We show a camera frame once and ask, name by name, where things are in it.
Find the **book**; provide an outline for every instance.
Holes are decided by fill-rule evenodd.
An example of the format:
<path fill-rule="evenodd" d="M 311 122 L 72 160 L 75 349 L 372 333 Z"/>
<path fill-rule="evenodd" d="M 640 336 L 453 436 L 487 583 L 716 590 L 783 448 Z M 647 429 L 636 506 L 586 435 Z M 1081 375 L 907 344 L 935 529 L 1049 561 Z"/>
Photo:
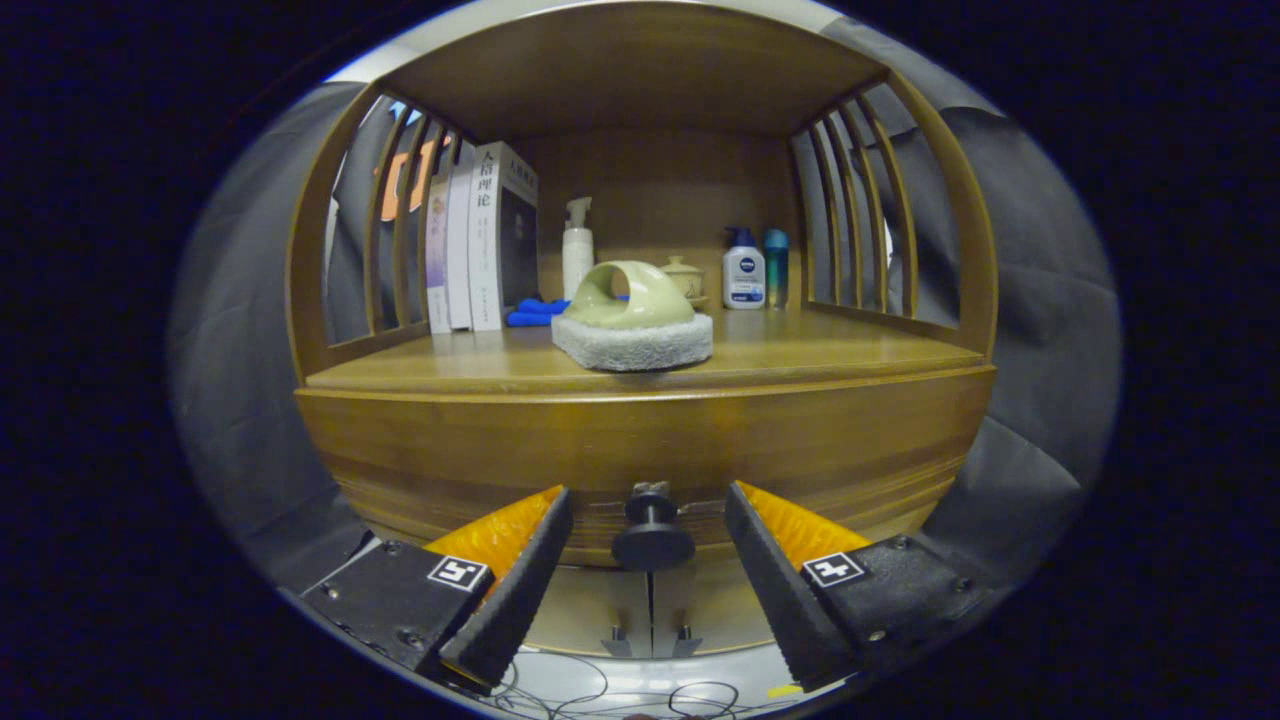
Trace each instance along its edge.
<path fill-rule="evenodd" d="M 467 211 L 471 209 L 471 165 L 476 147 L 461 141 L 449 178 L 448 223 L 444 231 L 444 287 L 449 297 L 449 327 L 471 327 L 471 283 L 467 277 Z"/>
<path fill-rule="evenodd" d="M 470 205 L 471 329 L 498 331 L 538 293 L 538 174 L 506 142 L 481 145 Z"/>
<path fill-rule="evenodd" d="M 439 149 L 439 165 L 431 173 L 424 205 L 426 228 L 422 240 L 422 261 L 426 274 L 426 313 L 431 327 L 431 334 L 453 332 L 449 323 L 449 293 L 445 290 L 444 278 L 447 272 L 447 245 L 445 233 L 448 231 L 448 204 L 449 204 L 449 178 L 453 172 L 453 146 L 457 145 L 457 136 L 449 133 Z"/>

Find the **teal water bottle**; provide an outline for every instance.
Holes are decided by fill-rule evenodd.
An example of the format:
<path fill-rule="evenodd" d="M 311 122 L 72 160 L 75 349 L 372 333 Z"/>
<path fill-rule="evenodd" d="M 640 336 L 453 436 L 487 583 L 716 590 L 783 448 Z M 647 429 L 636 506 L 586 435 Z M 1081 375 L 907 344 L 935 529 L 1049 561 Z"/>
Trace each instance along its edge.
<path fill-rule="evenodd" d="M 787 233 L 778 228 L 764 231 L 764 306 L 787 306 Z"/>

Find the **lidded ceramic cup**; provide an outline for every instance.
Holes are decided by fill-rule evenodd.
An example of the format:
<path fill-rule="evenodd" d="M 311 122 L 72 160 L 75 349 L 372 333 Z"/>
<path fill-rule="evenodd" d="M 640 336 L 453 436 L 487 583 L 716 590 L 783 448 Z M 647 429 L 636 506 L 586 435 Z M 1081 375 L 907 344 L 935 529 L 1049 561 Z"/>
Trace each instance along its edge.
<path fill-rule="evenodd" d="M 668 265 L 658 268 L 676 282 L 676 287 L 685 293 L 685 297 L 694 307 L 701 305 L 707 299 L 703 296 L 703 275 L 707 270 L 700 270 L 692 265 L 684 264 L 684 255 L 668 255 Z"/>

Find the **blue glove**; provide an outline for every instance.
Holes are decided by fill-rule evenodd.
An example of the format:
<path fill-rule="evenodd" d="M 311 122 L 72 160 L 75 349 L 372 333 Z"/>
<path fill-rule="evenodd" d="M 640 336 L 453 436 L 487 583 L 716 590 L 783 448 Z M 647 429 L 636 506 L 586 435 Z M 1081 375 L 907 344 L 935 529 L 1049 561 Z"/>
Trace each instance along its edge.
<path fill-rule="evenodd" d="M 531 328 L 535 325 L 549 325 L 552 324 L 552 318 L 556 315 L 549 315 L 547 313 L 521 313 L 516 310 L 511 315 L 507 315 L 507 324 L 513 328 Z"/>
<path fill-rule="evenodd" d="M 539 302 L 534 299 L 521 300 L 520 305 L 516 306 L 516 313 L 529 313 L 540 315 L 559 315 L 568 307 L 568 300 L 557 300 L 554 302 Z"/>

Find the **shelf top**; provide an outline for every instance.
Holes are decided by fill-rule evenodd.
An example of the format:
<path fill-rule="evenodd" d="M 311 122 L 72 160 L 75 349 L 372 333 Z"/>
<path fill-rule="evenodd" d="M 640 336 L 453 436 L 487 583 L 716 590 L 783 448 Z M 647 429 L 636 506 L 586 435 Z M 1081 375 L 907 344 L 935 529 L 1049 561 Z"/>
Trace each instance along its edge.
<path fill-rule="evenodd" d="M 335 365 L 307 387 L 442 395 L 717 392 L 856 380 L 978 366 L 979 354 L 819 311 L 713 310 L 712 357 L 654 373 L 586 370 L 552 345 L 550 328 L 421 337 Z"/>
<path fill-rule="evenodd" d="M 640 1 L 518 18 L 379 82 L 488 142 L 609 127 L 786 136 L 886 72 L 778 20 Z"/>

